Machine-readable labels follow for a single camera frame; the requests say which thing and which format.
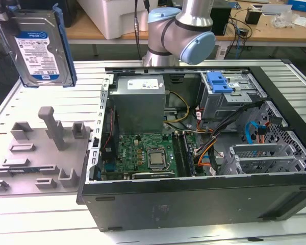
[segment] power supply label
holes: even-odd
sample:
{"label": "power supply label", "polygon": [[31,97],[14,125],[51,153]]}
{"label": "power supply label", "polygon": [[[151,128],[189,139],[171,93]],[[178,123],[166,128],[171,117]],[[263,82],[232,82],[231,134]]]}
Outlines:
{"label": "power supply label", "polygon": [[159,89],[158,79],[130,79],[127,89]]}
{"label": "power supply label", "polygon": [[15,37],[29,73],[37,80],[55,80],[59,69],[54,54],[48,50],[46,32],[20,32]]}

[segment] blue hard drive label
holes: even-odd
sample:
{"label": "blue hard drive label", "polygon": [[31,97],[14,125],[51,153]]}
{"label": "blue hard drive label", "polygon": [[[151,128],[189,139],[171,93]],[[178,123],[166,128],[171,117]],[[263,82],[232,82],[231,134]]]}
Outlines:
{"label": "blue hard drive label", "polygon": [[33,78],[55,80],[59,77],[56,58],[48,50],[50,39],[46,32],[23,31],[15,39],[26,67]]}

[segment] blue drive bay latch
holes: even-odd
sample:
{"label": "blue drive bay latch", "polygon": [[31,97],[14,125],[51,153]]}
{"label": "blue drive bay latch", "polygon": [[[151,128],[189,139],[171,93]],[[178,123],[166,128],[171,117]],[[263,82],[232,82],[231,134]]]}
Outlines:
{"label": "blue drive bay latch", "polygon": [[227,78],[218,71],[208,72],[207,79],[212,87],[213,93],[232,93],[233,89],[229,87]]}

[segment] cpu socket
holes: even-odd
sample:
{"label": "cpu socket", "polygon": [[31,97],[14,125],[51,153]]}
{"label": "cpu socket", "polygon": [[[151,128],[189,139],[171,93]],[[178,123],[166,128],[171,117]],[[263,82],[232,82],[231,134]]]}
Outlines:
{"label": "cpu socket", "polygon": [[163,170],[166,168],[166,157],[164,148],[147,149],[148,168],[152,170]]}

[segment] slotted aluminum surface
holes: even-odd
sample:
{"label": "slotted aluminum surface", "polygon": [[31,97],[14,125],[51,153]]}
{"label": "slotted aluminum surface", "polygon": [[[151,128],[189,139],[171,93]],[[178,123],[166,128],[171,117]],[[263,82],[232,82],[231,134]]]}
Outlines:
{"label": "slotted aluminum surface", "polygon": [[[28,121],[31,127],[45,127],[37,117],[41,106],[53,106],[54,116],[63,126],[84,121],[93,128],[104,67],[140,65],[138,61],[75,62],[79,79],[75,88],[27,89],[17,83],[0,107],[0,149],[9,144],[10,129],[15,121]],[[306,121],[306,81],[291,65],[281,60],[220,60],[200,64],[213,67],[252,65],[260,66],[268,74]],[[33,244],[34,241],[40,244],[80,244],[84,241],[97,241],[98,244],[251,243],[247,237],[264,239],[259,244],[306,244],[306,208],[283,222],[101,233],[86,206],[77,205],[75,200],[76,195],[0,199],[0,244]]]}

